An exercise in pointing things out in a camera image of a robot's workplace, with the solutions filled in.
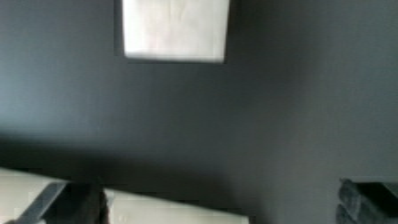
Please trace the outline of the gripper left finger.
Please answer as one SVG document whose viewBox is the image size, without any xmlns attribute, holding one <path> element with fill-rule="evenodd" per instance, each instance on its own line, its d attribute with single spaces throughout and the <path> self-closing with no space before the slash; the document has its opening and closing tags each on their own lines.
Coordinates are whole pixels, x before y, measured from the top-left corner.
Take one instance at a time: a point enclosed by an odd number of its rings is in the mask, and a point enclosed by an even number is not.
<svg viewBox="0 0 398 224">
<path fill-rule="evenodd" d="M 92 183 L 51 182 L 15 224 L 109 224 L 102 187 Z"/>
</svg>

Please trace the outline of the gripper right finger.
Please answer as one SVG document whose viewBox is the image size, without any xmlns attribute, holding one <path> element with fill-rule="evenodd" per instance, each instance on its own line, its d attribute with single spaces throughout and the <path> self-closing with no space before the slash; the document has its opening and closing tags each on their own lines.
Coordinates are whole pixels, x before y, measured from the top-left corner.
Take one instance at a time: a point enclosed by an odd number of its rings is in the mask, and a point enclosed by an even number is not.
<svg viewBox="0 0 398 224">
<path fill-rule="evenodd" d="M 335 224 L 398 224 L 398 183 L 340 180 Z"/>
</svg>

